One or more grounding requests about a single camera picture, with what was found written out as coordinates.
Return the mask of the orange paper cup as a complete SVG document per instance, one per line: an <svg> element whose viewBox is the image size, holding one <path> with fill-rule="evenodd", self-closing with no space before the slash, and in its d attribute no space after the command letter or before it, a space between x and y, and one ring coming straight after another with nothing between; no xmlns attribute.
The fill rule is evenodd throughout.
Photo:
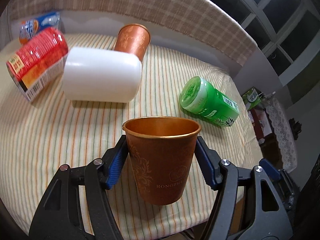
<svg viewBox="0 0 320 240"><path fill-rule="evenodd" d="M178 201L184 191L201 125L172 116L123 124L133 174L142 199L153 205Z"/></svg>
<svg viewBox="0 0 320 240"><path fill-rule="evenodd" d="M148 29L144 25L132 23L120 29L114 49L136 55L142 62L150 41Z"/></svg>

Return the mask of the white plastic cup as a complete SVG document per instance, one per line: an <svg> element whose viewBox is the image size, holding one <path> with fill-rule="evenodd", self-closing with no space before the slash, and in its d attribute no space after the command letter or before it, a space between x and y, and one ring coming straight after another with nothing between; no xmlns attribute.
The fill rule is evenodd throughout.
<svg viewBox="0 0 320 240"><path fill-rule="evenodd" d="M138 92L142 63L136 55L73 47L67 56L62 88L72 101L128 103Z"/></svg>

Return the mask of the white lace cloth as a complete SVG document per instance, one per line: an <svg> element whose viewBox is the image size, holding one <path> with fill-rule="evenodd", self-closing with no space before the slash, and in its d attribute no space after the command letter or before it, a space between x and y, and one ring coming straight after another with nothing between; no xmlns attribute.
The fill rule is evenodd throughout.
<svg viewBox="0 0 320 240"><path fill-rule="evenodd" d="M278 99L270 96L264 101L280 149L283 169L292 172L298 165L297 149L285 109Z"/></svg>

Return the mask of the green white tissue pack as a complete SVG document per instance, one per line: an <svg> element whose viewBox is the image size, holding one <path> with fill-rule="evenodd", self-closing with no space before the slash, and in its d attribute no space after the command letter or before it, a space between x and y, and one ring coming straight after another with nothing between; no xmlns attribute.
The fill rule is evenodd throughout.
<svg viewBox="0 0 320 240"><path fill-rule="evenodd" d="M260 98L261 91L256 89L255 87L250 88L247 92L242 94L242 100L245 104L246 110L249 111L259 103L261 103Z"/></svg>

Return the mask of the green plastic jar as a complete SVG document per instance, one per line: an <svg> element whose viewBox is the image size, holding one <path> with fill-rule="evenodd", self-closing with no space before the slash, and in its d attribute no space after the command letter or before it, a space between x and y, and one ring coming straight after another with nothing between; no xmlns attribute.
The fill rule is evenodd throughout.
<svg viewBox="0 0 320 240"><path fill-rule="evenodd" d="M231 127L240 114L235 101L199 76L192 77L185 84L180 93L179 104L185 111L221 127Z"/></svg>

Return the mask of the red snack canister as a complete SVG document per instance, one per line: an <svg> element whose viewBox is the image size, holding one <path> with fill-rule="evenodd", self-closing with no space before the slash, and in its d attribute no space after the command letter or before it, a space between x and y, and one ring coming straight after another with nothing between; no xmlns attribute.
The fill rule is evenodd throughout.
<svg viewBox="0 0 320 240"><path fill-rule="evenodd" d="M7 60L12 80L29 102L33 102L44 87L63 72L68 51L61 31L49 27Z"/></svg>

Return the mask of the blue orange drink can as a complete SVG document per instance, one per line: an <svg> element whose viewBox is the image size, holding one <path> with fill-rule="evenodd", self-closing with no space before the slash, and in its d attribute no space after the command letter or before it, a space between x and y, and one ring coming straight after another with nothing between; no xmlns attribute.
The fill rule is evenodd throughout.
<svg viewBox="0 0 320 240"><path fill-rule="evenodd" d="M20 44L26 44L35 35L46 28L53 27L58 29L59 26L60 13L58 11L50 12L31 20L21 22L19 33Z"/></svg>

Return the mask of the plaid beige sofa backrest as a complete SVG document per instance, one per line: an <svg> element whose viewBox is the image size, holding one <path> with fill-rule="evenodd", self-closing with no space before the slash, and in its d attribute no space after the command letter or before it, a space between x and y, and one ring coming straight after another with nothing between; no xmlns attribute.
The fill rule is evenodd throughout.
<svg viewBox="0 0 320 240"><path fill-rule="evenodd" d="M240 65L257 49L248 33L210 0L10 0L12 20L51 10L130 16L194 38Z"/></svg>

